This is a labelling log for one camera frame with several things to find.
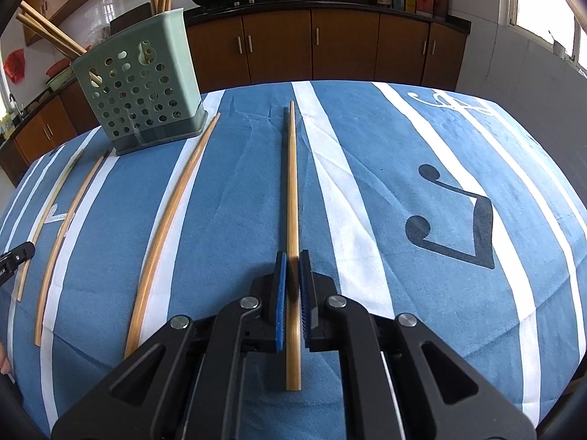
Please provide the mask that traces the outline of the brown lower kitchen cabinets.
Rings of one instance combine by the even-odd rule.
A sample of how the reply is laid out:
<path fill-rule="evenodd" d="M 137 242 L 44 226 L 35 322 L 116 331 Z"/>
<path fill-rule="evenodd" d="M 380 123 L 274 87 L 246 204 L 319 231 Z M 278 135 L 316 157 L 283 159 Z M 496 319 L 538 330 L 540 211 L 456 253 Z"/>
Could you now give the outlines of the brown lower kitchen cabinets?
<path fill-rule="evenodd" d="M 203 92 L 280 81 L 457 86 L 471 21 L 373 0 L 235 0 L 184 21 Z"/>

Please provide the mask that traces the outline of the blue white striped tablecloth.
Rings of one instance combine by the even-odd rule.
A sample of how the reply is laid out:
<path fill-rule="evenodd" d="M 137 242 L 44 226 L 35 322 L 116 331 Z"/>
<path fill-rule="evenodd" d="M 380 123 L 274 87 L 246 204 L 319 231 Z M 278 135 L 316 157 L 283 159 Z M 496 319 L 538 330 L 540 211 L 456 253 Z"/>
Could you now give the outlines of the blue white striped tablecloth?
<path fill-rule="evenodd" d="M 171 224 L 142 332 L 245 295 L 285 244 L 288 107 L 298 129 L 300 245 L 369 312 L 409 312 L 532 422 L 586 352 L 586 207 L 492 101 L 362 81 L 215 91 L 221 113 Z M 1 218 L 31 241 L 60 172 L 22 300 L 1 289 L 1 340 L 23 407 L 49 433 L 123 359 L 150 241 L 196 146 L 116 155 L 94 129 L 36 161 Z"/>

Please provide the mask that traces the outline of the wooden chopstick left bundle inner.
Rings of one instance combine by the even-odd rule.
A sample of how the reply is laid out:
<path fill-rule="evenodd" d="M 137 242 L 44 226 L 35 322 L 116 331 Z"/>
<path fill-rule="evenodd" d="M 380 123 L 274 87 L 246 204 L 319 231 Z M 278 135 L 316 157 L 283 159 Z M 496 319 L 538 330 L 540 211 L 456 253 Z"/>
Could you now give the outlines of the wooden chopstick left bundle inner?
<path fill-rule="evenodd" d="M 138 282 L 137 292 L 133 305 L 133 311 L 130 319 L 130 328 L 128 329 L 127 340 L 124 350 L 124 357 L 130 356 L 139 346 L 140 333 L 146 311 L 147 301 L 151 292 L 153 279 L 163 251 L 166 238 L 168 237 L 171 224 L 177 213 L 181 198 L 184 195 L 189 179 L 200 160 L 204 147 L 209 141 L 214 128 L 216 127 L 221 113 L 217 112 L 211 122 L 206 127 L 201 138 L 193 149 L 189 159 L 184 166 L 181 175 L 173 188 L 170 199 L 164 209 L 161 220 L 155 231 L 150 248 L 147 250 L 146 261 L 142 268 Z"/>

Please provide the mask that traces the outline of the thin pale chopstick far left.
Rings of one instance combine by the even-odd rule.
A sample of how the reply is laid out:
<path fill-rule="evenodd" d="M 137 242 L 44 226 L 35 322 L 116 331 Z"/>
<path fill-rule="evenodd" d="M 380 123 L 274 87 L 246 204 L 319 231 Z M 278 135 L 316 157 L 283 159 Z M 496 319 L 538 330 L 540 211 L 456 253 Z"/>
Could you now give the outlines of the thin pale chopstick far left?
<path fill-rule="evenodd" d="M 42 210 L 40 211 L 38 219 L 35 221 L 35 224 L 33 225 L 33 232 L 32 232 L 31 241 L 34 245 L 36 245 L 38 242 L 41 231 L 43 229 L 43 225 L 45 224 L 45 221 L 50 213 L 51 207 L 55 203 L 55 200 L 57 199 L 58 194 L 60 193 L 61 189 L 63 188 L 64 183 L 67 181 L 67 178 L 70 175 L 70 173 L 72 172 L 74 165 L 77 164 L 78 160 L 81 157 L 81 153 L 83 153 L 83 152 L 84 152 L 84 148 L 80 146 L 78 148 L 78 150 L 72 155 L 72 157 L 67 162 L 67 164 L 64 166 L 64 169 L 62 170 L 62 172 L 60 172 L 60 175 L 59 175 L 58 179 L 56 180 L 56 182 L 54 183 L 53 188 L 50 190 L 50 193 L 47 196 L 45 203 L 43 204 Z M 30 266 L 31 266 L 31 260 L 26 261 L 24 263 L 24 267 L 22 268 L 22 273 L 20 275 L 18 282 L 16 283 L 16 287 L 15 287 L 16 300 L 18 302 L 20 302 L 22 300 L 25 281 L 26 281 L 26 277 L 27 277 Z"/>

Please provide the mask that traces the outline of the black left gripper tip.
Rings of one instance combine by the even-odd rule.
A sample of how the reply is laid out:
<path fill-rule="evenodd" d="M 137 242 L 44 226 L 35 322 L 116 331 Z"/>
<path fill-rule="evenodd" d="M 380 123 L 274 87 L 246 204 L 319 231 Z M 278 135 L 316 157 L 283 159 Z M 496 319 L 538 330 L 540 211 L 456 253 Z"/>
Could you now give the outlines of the black left gripper tip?
<path fill-rule="evenodd" d="M 31 260 L 36 252 L 35 245 L 31 241 L 25 241 L 15 248 L 0 256 L 0 285 L 3 285 L 13 277 L 19 266 Z"/>

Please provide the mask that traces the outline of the green perforated utensil holder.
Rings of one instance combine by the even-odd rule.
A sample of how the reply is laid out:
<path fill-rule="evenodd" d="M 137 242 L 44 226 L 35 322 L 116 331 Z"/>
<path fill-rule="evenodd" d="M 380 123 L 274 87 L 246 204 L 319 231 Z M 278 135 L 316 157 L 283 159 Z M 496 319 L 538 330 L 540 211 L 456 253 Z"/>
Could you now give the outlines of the green perforated utensil holder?
<path fill-rule="evenodd" d="M 207 112 L 181 8 L 111 36 L 76 58 L 72 67 L 119 155 L 203 131 Z"/>

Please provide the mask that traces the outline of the brown left side cabinet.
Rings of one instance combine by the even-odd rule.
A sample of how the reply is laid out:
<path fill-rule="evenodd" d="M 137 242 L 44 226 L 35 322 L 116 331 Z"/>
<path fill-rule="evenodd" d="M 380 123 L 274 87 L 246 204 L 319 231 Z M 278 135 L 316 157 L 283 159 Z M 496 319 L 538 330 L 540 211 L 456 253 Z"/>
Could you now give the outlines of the brown left side cabinet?
<path fill-rule="evenodd" d="M 98 127 L 78 81 L 52 93 L 21 122 L 7 140 L 1 140 L 1 168 L 17 187 L 42 155 Z"/>

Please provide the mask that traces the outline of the red item on wall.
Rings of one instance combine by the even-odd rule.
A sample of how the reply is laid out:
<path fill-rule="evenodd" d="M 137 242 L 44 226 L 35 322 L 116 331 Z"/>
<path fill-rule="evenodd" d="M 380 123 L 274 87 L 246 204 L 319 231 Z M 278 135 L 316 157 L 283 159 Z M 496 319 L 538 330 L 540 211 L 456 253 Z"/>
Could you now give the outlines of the red item on wall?
<path fill-rule="evenodd" d="M 12 84 L 20 84 L 26 76 L 26 60 L 23 49 L 15 50 L 5 58 L 4 71 Z"/>

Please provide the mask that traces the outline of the window with white frame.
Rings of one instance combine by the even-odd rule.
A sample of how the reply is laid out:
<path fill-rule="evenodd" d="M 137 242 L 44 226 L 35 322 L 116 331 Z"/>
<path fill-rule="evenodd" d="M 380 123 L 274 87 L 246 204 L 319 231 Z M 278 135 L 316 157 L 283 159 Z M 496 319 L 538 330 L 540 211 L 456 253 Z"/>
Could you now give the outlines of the window with white frame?
<path fill-rule="evenodd" d="M 586 33 L 566 0 L 508 0 L 510 25 L 548 43 L 553 53 L 586 70 Z"/>

